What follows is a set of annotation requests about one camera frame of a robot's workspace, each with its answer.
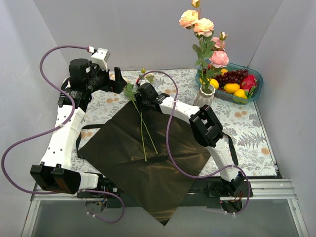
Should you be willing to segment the pink rose stem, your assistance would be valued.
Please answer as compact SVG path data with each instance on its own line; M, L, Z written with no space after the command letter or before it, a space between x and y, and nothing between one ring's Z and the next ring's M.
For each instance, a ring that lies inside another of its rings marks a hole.
M210 65L215 69L225 68L229 63L229 58L225 52L226 39L227 34L225 32L221 32L219 37L211 39L211 42L215 43L215 45L213 46L213 55L210 57Z

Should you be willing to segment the white rose stems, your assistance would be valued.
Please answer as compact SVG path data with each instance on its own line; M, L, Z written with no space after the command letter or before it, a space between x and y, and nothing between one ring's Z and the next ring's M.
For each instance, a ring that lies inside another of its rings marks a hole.
M137 94L137 89L136 89L136 84L132 84L130 82L130 80L127 80L127 85L124 87L123 89L125 96L129 99L129 101L131 101L134 105L134 108L136 109L139 117L140 117L140 134L141 134L141 140L142 140L142 147L143 147L143 153L144 153L144 160L147 161L147 152L146 152L146 148L145 148L145 134L144 131L146 131L150 142L153 146L153 149L155 151L156 154L158 154L157 148L154 144L154 141L151 137L151 134L147 128L147 125L143 119L143 113L141 112L140 106L137 105L136 103L136 94Z

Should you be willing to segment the black wrapping paper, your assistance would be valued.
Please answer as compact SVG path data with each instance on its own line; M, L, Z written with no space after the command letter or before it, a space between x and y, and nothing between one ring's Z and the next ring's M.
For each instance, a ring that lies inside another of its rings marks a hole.
M103 124L78 155L163 225L210 158L188 123L153 111L139 115L132 102Z

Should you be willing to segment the black ribbon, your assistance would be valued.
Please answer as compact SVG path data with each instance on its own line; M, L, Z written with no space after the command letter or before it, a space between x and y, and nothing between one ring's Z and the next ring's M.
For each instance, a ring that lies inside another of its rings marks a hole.
M81 129L81 131L79 133L79 136L78 136L78 138L76 139L76 142L75 142L77 153L79 151L79 145L80 145L81 138L82 138L81 132L83 130L85 130L85 129L99 129L102 126L103 126L103 124L91 124L91 125L85 125L85 126L82 127L82 129ZM230 148L230 152L231 152L231 155L232 155L232 160L234 162L234 165L238 165L238 159L237 159L237 154L236 154L236 151L235 151L235 148L234 148L233 140L228 134L225 134L225 133L223 133L223 134L225 136L227 136L227 138L228 138L229 148Z

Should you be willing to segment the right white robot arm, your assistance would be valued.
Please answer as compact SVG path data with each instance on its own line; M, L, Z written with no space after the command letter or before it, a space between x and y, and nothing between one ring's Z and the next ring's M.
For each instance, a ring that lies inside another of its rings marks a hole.
M204 176L208 178L217 173L223 182L224 192L229 196L244 193L250 197L251 188L245 172L238 166L237 154L231 137L223 132L223 126L209 105L192 106L180 102L168 94L158 94L149 82L136 83L137 105L144 110L153 110L169 115L166 131L168 154L173 164L169 147L169 129L173 117L183 120L191 126L195 140L210 153L218 170Z

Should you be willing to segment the peach rose stem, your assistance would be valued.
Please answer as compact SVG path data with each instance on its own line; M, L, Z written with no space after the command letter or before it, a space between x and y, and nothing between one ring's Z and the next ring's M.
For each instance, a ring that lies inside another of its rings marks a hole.
M213 44L210 41L214 32L214 23L207 18L201 18L199 0L192 0L191 5L194 9L188 9L181 15L179 25L184 29L192 30L198 40L198 44L193 45L193 51L198 58L196 65L200 66L198 75L201 79L201 88L203 92L207 92L210 82L207 78L207 64L205 60L213 54Z

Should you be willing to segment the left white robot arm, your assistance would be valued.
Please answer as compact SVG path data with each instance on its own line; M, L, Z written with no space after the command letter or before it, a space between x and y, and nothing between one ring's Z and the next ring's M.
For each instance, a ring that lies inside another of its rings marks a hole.
M40 164L32 165L30 174L44 191L75 194L88 189L98 198L105 191L101 175L70 170L72 149L92 93L102 90L119 94L127 82L119 67L114 68L115 77L111 79L106 62L101 59L74 59L69 64L69 73L57 102L57 130L52 133Z

